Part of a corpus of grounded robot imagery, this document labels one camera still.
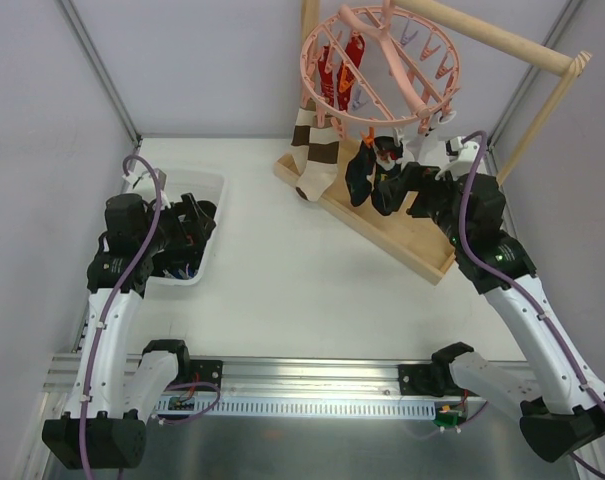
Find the navy green striped sock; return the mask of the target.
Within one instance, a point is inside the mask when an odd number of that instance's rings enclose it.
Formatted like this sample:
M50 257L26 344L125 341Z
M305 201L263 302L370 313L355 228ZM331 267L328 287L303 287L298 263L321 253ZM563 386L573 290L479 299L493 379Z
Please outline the navy green striped sock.
M373 181L378 165L378 151L375 144L360 142L357 154L349 161L345 182L349 193L350 204L353 207L361 206L370 198L373 192Z

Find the santa pattern sock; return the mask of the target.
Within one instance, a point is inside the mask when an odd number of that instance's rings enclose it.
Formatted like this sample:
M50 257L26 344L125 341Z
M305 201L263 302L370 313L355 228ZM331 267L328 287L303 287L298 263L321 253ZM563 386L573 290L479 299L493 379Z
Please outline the santa pattern sock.
M415 161L411 150L405 151L404 144L391 136L374 138L374 180L371 202L376 211L389 216L397 212L406 192L401 191L402 172Z

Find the orange clothes peg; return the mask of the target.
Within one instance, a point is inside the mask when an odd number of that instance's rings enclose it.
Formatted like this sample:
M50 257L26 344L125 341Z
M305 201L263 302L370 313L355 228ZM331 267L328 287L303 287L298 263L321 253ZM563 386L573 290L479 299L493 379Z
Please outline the orange clothes peg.
M369 149L375 147L375 129L373 127L368 128L368 132L361 132L362 143Z

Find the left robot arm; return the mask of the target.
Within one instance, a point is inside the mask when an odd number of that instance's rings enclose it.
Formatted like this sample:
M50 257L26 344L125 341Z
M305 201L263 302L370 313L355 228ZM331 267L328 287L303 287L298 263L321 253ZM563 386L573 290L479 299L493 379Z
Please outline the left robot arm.
M161 271L190 273L216 222L216 205L185 193L166 206L136 193L106 202L106 229L87 269L88 325L74 386L61 415L45 421L42 440L69 470L93 478L98 470L140 465L146 425L167 390L220 392L205 369L193 369L186 343L156 339L125 377L126 337L147 283Z

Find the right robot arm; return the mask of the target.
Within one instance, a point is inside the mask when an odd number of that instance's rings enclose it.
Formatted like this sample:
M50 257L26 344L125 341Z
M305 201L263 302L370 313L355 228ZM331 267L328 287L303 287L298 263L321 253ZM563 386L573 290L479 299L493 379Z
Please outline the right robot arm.
M454 178L411 162L399 175L377 183L373 205L388 215L410 192L416 197L408 215L432 220L445 234L459 270L504 321L536 382L457 342L409 373L409 389L433 397L457 390L479 395L512 418L529 447L547 462L605 435L605 384L568 338L525 249L502 229L506 201L496 179L477 173Z

